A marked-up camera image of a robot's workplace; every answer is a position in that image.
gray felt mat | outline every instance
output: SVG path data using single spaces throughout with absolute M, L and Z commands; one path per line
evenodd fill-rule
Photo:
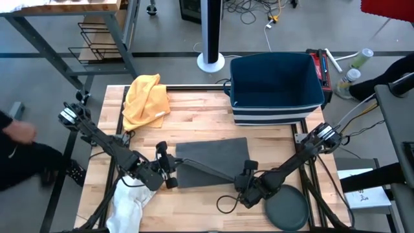
M 175 154 L 188 159 L 177 168 L 179 188 L 232 183 L 250 159 L 246 138 L 180 143 Z

gray concrete floor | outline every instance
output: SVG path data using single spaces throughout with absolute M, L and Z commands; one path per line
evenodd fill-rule
M 141 3 L 133 42 L 135 52 L 189 52 L 201 42 L 201 27 L 180 18 L 179 2 L 157 1 L 158 15 L 145 13 L 148 0 Z M 222 51 L 267 51 L 263 27 L 267 23 L 264 13 L 254 12 L 257 21 L 251 25 L 240 22 L 239 14 L 224 13 Z M 30 17 L 28 19 L 58 52 L 68 52 L 67 47 L 82 46 L 80 30 L 76 25 L 82 17 Z M 386 18 L 360 11 L 358 0 L 301 1 L 301 7 L 283 9 L 279 23 L 269 30 L 268 37 L 273 51 L 305 51 L 307 48 L 329 48 L 331 51 L 355 51 L 368 47 L 378 50 L 414 50 L 414 28 L 403 21 L 392 20 L 379 35 L 371 36 Z M 0 52 L 35 52 L 4 19 L 0 19 Z M 214 83 L 229 77 L 229 61 L 215 74 L 198 69 L 194 58 L 139 58 L 134 63 L 140 74 L 160 73 L 162 83 Z M 361 69 L 359 80 L 374 78 L 398 57 L 374 57 Z M 75 59 L 68 59 L 75 64 Z M 344 70 L 349 61 L 342 61 Z M 332 82 L 339 79 L 332 64 Z M 26 105 L 23 120 L 38 127 L 38 141 L 63 151 L 69 132 L 57 121 L 63 101 L 75 101 L 75 89 L 44 59 L 0 59 L 0 109 L 7 111 L 15 101 Z M 93 120 L 97 120 L 105 94 L 111 84 L 129 84 L 128 75 L 97 76 L 94 80 L 88 107 Z M 334 96 L 323 111 L 326 121 L 337 123 L 342 115 L 356 103 Z M 349 132 L 358 131 L 382 119 L 379 109 L 356 120 Z M 355 137 L 347 149 L 363 158 L 378 158 L 381 165 L 397 161 L 385 125 Z M 87 166 L 90 148 L 77 141 L 73 158 Z M 336 157 L 352 157 L 343 150 L 336 150 Z M 0 231 L 37 232 L 49 201 L 51 190 L 39 187 L 38 177 L 23 182 L 5 192 L 0 192 Z M 65 180 L 52 231 L 73 226 L 82 189 L 70 179 Z M 389 232 L 385 216 L 356 214 L 356 227 L 360 230 Z

dark blue bin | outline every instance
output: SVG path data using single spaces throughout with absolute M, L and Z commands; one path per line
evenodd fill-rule
M 290 124 L 323 104 L 323 92 L 308 54 L 269 52 L 233 59 L 230 96 L 237 125 Z

person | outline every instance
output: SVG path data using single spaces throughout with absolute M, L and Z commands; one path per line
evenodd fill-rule
M 34 142 L 36 128 L 0 111 L 0 191 L 39 174 L 42 186 L 54 183 L 59 170 L 83 186 L 86 170 L 58 150 Z
M 384 74 L 372 80 L 351 85 L 347 89 L 335 88 L 334 93 L 343 99 L 362 101 L 375 93 L 374 87 L 376 85 L 392 83 L 412 72 L 414 72 L 414 52 L 394 62 Z

black round lid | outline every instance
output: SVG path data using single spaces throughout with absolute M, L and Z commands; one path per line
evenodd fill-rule
M 309 206 L 305 197 L 290 185 L 282 185 L 279 192 L 267 199 L 264 205 L 267 218 L 280 230 L 299 230 L 309 218 Z

